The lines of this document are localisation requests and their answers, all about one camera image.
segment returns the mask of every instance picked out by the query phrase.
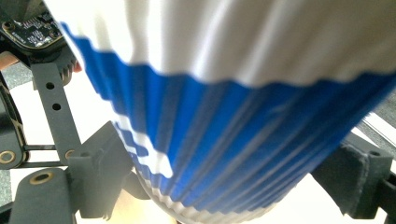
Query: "black metal bracket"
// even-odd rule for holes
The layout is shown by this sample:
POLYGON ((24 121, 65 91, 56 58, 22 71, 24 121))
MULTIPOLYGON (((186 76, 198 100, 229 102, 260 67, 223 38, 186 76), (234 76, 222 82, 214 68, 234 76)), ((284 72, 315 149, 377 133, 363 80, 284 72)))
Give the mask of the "black metal bracket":
POLYGON ((378 207, 396 216, 396 178, 393 157, 351 133, 324 161, 313 177, 329 193, 342 214, 372 219, 378 207))
POLYGON ((63 165, 67 165, 68 155, 81 143, 64 92, 64 84, 55 63, 33 64, 32 73, 59 159, 63 165))

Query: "blue pleated paper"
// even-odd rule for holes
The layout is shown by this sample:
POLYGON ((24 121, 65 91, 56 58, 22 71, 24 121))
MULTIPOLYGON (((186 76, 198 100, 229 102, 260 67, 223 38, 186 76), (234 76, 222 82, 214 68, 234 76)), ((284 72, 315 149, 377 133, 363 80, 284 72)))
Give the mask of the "blue pleated paper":
POLYGON ((140 164, 148 150, 116 122, 126 146, 135 149, 138 172, 161 197, 210 214, 254 212, 281 200, 384 98, 396 77, 362 71, 348 82, 319 79, 304 86, 204 83, 187 73, 165 76, 150 64, 125 64, 85 38, 73 41, 93 86, 166 155, 172 176, 140 164))

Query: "white surface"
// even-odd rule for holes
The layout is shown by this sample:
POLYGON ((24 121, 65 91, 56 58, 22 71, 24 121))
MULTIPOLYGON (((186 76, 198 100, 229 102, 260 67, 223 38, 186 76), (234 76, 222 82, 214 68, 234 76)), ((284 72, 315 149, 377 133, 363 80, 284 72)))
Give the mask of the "white surface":
POLYGON ((374 131, 379 133, 383 138, 385 138, 389 143, 391 143, 394 147, 396 147, 396 129, 393 128, 386 121, 381 119, 375 113, 369 113, 364 119, 363 122, 367 124, 374 131))
POLYGON ((390 72, 396 64, 393 0, 46 4, 96 50, 114 51, 127 64, 148 63, 165 76, 187 72, 202 82, 231 79, 249 87, 305 85, 390 72))
MULTIPOLYGON (((112 110, 102 102, 93 91, 91 84, 82 73, 74 74, 66 87, 72 113, 78 127, 81 141, 85 141, 106 121, 111 119, 112 110)), ((20 110, 28 144, 52 144, 49 126, 44 115, 38 92, 33 91, 32 83, 19 86, 12 91, 12 96, 20 110)), ((19 181, 32 170, 11 170, 12 191, 15 196, 19 181)), ((305 223, 305 224, 382 224, 384 212, 379 212, 376 220, 353 220, 343 217, 338 207, 326 192, 308 175, 281 203, 262 218, 253 223, 305 223)), ((79 223, 101 223, 101 219, 84 220, 79 223)))

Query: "black plastic mount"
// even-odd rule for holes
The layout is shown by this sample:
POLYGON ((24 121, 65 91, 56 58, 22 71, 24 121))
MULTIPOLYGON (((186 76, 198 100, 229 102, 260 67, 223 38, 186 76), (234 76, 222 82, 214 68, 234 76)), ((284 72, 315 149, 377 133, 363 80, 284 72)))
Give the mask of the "black plastic mount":
POLYGON ((396 217, 396 177, 392 156, 351 133, 312 176, 343 214, 372 219, 378 207, 396 217))
POLYGON ((71 224, 76 223, 77 210, 84 218, 109 218, 132 168, 122 141, 108 122, 70 155, 65 171, 48 168, 26 176, 18 186, 12 210, 8 207, 0 220, 10 213, 11 224, 71 224))

